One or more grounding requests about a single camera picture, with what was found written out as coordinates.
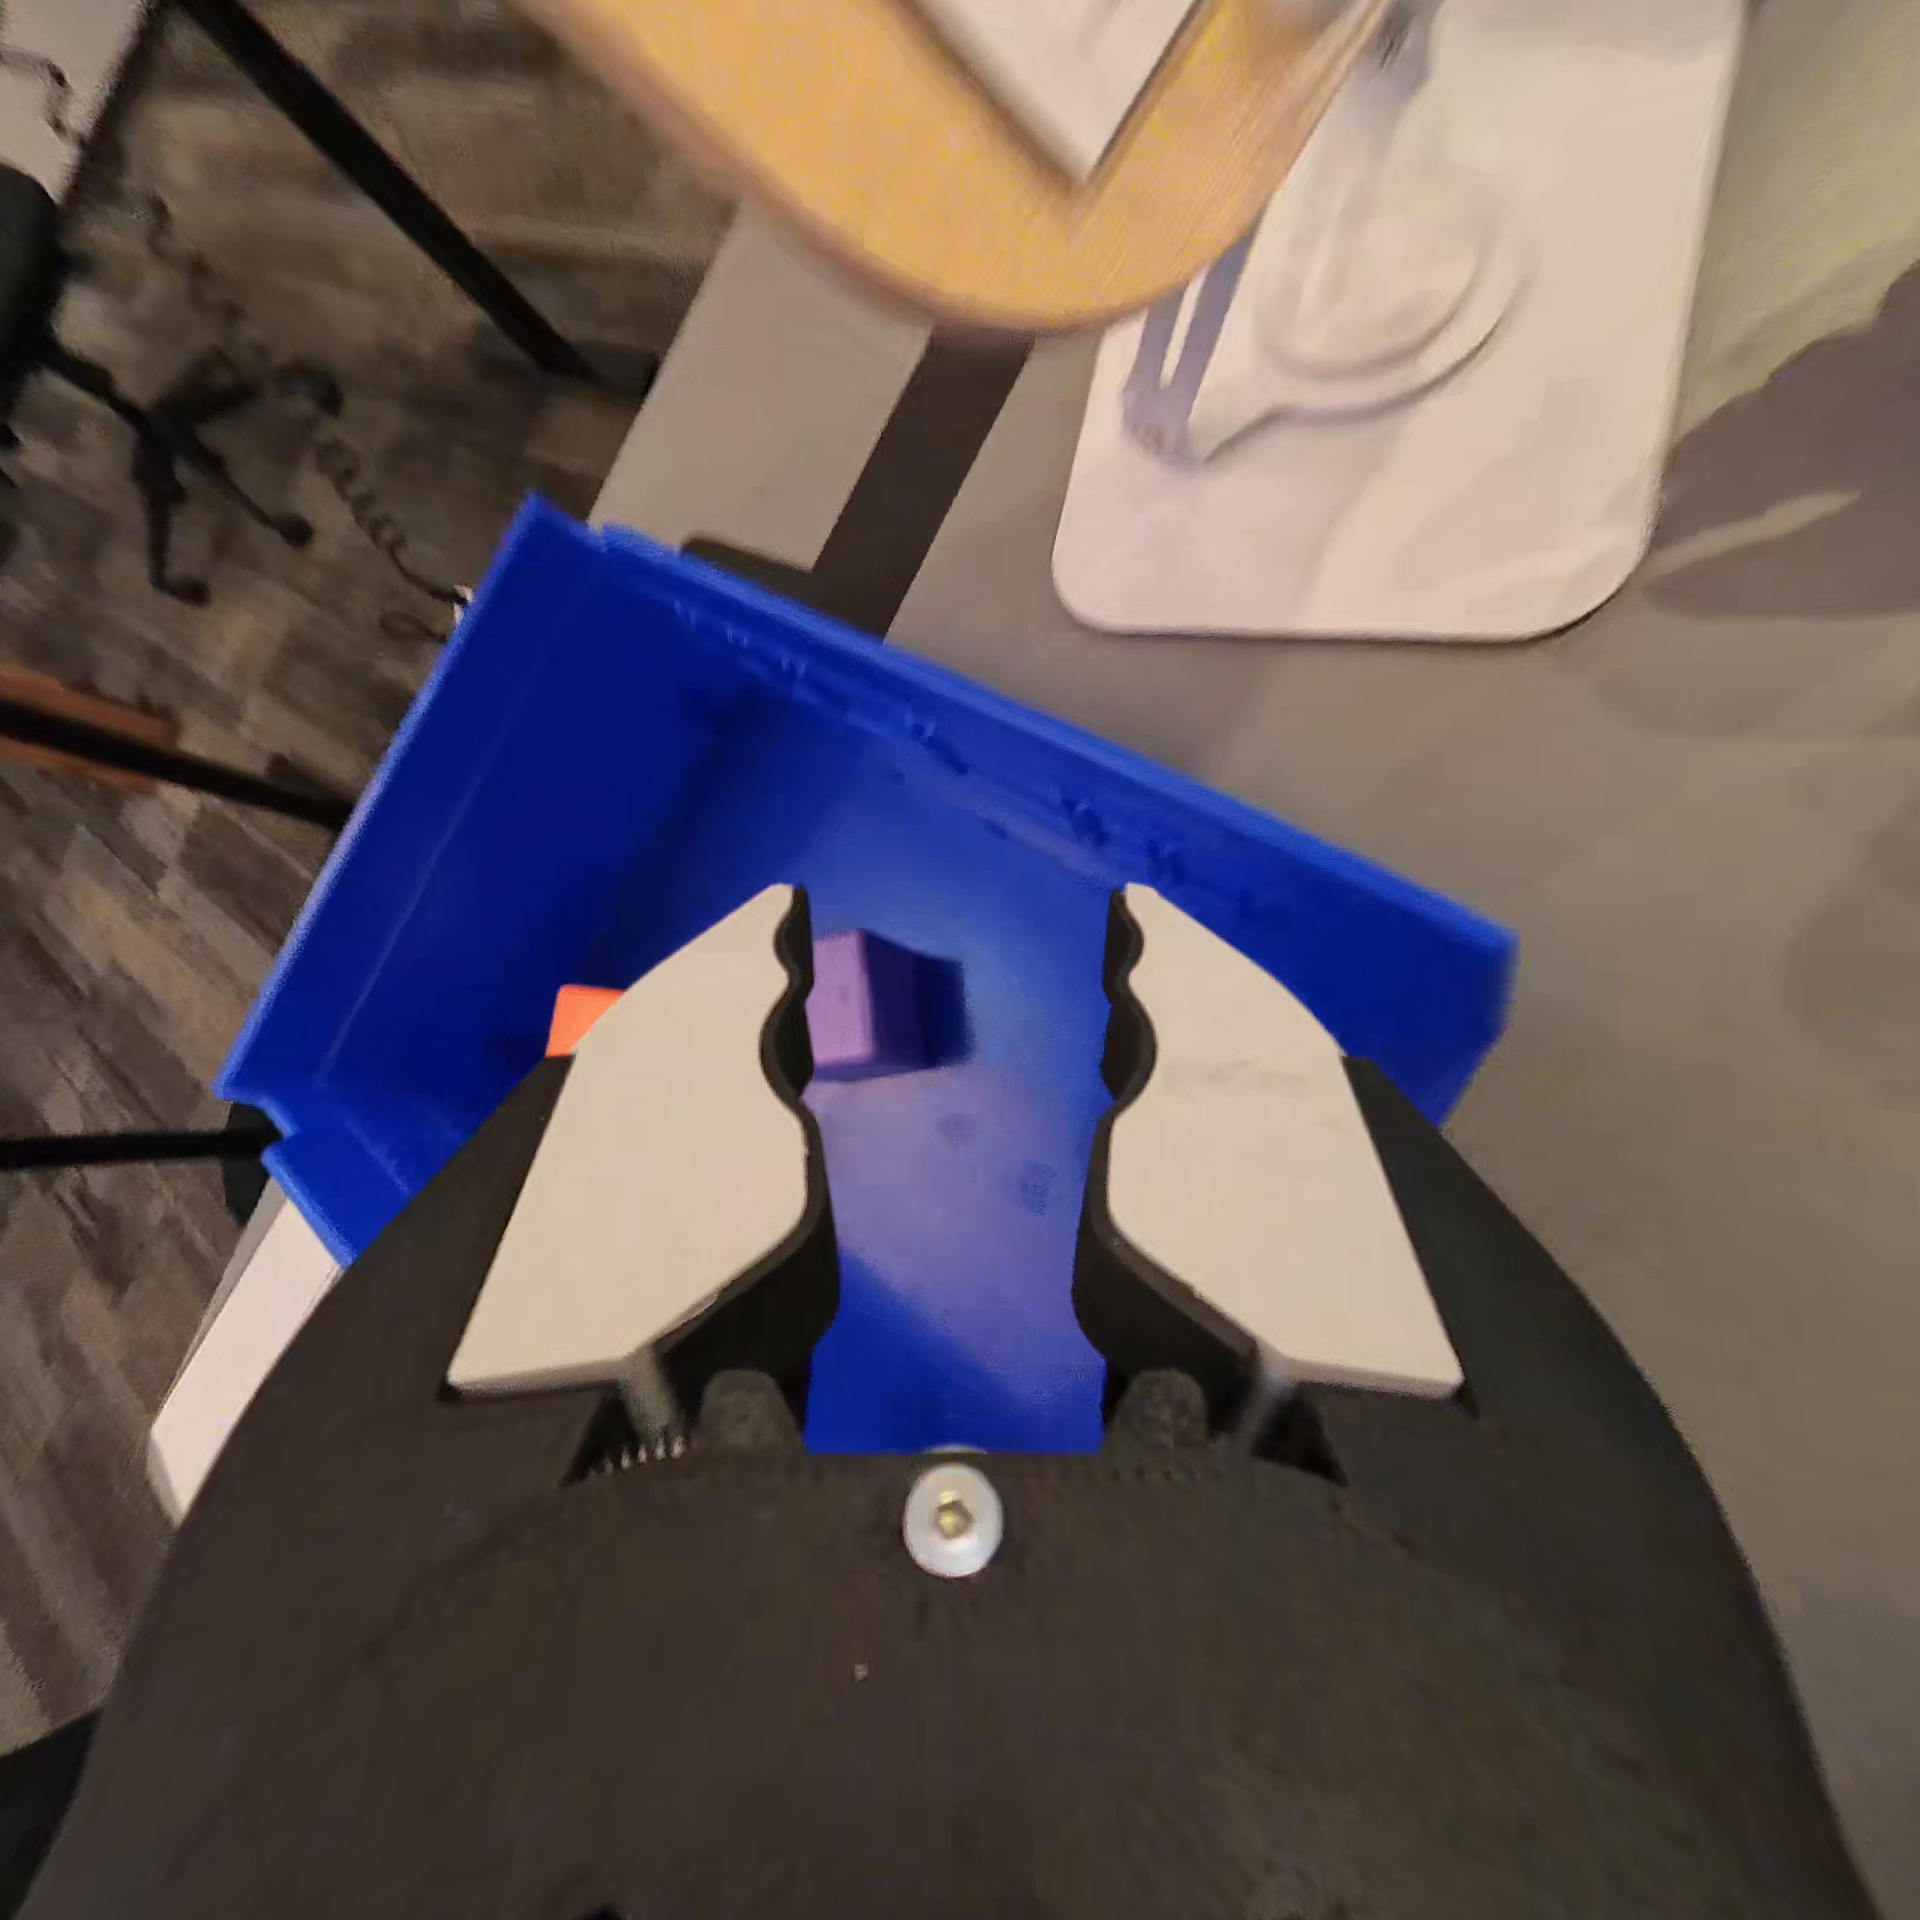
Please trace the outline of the blue plastic bin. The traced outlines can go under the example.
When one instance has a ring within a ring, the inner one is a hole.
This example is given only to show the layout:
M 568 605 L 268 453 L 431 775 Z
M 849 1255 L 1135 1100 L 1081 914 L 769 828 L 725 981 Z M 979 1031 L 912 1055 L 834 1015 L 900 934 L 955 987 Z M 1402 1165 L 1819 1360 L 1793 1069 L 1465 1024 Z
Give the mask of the blue plastic bin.
M 841 1312 L 808 1439 L 1087 1452 L 1071 1300 L 1106 1103 L 1109 898 L 1161 890 L 1444 1119 L 1513 931 L 920 655 L 531 500 L 336 840 L 221 1076 L 336 1264 L 544 1053 L 772 882 L 928 960 L 936 1066 L 817 1086 Z

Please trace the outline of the black swivel chair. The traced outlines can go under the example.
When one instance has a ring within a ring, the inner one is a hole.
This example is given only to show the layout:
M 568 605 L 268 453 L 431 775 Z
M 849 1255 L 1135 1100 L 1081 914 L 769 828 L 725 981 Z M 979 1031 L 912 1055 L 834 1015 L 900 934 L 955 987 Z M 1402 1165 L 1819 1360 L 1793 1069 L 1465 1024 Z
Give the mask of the black swivel chair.
M 183 471 L 196 472 L 259 528 L 293 548 L 313 541 L 313 523 L 295 511 L 272 511 L 243 490 L 226 456 L 210 445 L 201 424 L 237 414 L 272 392 L 308 400 L 322 419 L 340 416 L 345 392 L 339 379 L 313 364 L 295 362 L 271 375 L 252 375 L 225 358 L 208 362 L 183 383 L 153 403 L 133 400 L 99 364 L 67 348 L 58 309 L 73 272 L 65 247 L 63 210 L 35 176 L 2 166 L 2 440 L 17 445 L 13 411 L 35 376 L 55 376 L 113 414 L 133 439 L 130 478 L 146 519 L 146 575 L 153 590 L 191 607 L 204 607 L 208 584 L 175 572 L 175 528 L 188 499 Z

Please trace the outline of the wooden post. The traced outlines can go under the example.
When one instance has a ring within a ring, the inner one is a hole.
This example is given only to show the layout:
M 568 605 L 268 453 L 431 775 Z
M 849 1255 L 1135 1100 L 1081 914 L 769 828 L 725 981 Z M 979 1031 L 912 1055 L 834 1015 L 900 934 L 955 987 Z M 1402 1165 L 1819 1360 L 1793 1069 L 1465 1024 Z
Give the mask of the wooden post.
M 50 715 L 69 728 L 111 733 L 159 751 L 172 751 L 181 738 L 181 724 L 168 710 L 117 701 L 97 688 L 69 685 L 17 662 L 2 662 L 2 700 L 5 703 Z M 113 766 L 87 754 L 58 751 L 55 748 L 37 741 L 20 741 L 11 736 L 5 736 L 2 741 L 2 760 L 48 778 L 90 780 L 125 794 L 153 794 L 160 787 L 191 789 L 188 784 L 164 775 L 156 778 L 128 766 Z

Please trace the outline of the purple cube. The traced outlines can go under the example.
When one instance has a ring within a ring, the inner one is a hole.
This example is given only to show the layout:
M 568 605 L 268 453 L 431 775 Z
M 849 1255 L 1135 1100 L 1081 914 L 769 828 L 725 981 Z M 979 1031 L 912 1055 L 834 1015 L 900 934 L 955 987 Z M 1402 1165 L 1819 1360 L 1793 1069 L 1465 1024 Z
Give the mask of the purple cube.
M 817 934 L 808 1035 L 829 1086 L 959 1066 L 975 1047 L 964 968 L 866 928 Z

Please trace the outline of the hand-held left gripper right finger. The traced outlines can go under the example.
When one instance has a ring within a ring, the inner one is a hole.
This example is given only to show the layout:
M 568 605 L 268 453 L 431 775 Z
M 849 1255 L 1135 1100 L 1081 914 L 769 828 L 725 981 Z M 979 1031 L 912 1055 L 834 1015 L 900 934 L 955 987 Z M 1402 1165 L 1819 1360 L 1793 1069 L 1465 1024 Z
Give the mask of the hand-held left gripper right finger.
M 1106 1412 L 1176 1373 L 1212 1432 L 1272 1450 L 1308 1388 L 1451 1402 L 1465 1367 L 1320 1018 L 1143 882 L 1112 898 L 1103 984 L 1072 1310 Z

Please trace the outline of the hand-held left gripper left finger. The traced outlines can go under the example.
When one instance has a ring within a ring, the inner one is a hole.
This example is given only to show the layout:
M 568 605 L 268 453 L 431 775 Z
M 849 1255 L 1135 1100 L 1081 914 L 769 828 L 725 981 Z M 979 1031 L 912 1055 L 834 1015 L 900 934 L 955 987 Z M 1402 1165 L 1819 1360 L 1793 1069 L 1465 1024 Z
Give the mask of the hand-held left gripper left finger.
M 836 1314 L 808 894 L 756 891 L 625 989 L 565 1078 L 448 1364 L 465 1396 L 617 1395 L 637 1438 L 762 1373 L 804 1424 Z

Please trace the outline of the grey desk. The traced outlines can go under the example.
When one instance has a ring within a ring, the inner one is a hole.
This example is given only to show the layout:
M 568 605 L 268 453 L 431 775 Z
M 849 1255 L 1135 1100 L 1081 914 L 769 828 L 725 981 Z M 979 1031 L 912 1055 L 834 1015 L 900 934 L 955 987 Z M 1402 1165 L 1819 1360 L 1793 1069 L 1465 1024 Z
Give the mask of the grey desk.
M 1444 5 L 1586 278 L 1489 472 L 1202 599 L 1047 342 L 892 638 L 1521 934 L 1451 1132 L 1704 1447 L 1916 1916 L 1916 5 Z

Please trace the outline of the black table leg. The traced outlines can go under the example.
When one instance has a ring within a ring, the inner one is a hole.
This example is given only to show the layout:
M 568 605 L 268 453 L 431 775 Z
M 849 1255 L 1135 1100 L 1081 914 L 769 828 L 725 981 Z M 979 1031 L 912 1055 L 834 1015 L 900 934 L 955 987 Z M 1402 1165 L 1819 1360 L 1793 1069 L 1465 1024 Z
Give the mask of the black table leg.
M 113 766 L 128 766 L 156 778 L 172 778 L 204 798 L 225 799 L 244 808 L 261 808 L 274 815 L 340 832 L 352 818 L 354 803 L 313 784 L 288 784 L 266 775 L 172 750 L 159 751 L 136 741 L 115 738 L 83 727 L 65 727 L 50 715 L 2 701 L 2 736 L 37 741 L 58 751 L 87 754 Z
M 268 1112 L 234 1103 L 219 1126 L 2 1140 L 2 1172 L 215 1165 L 221 1172 L 226 1211 L 236 1226 L 244 1228 L 268 1189 L 266 1157 L 279 1139 L 282 1132 Z
M 369 199 L 509 348 L 551 376 L 591 386 L 603 379 L 595 362 L 536 309 L 491 255 L 247 5 L 175 3 L 169 10 L 207 35 L 266 103 Z

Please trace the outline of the white stand with wooden board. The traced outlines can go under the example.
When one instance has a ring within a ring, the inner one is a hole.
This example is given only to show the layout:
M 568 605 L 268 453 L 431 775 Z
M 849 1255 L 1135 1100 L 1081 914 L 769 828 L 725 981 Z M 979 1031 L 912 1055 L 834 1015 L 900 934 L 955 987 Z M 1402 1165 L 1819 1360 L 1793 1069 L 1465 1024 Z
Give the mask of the white stand with wooden board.
M 876 296 L 1103 328 L 1090 628 L 1532 639 L 1648 548 L 1744 5 L 527 10 Z

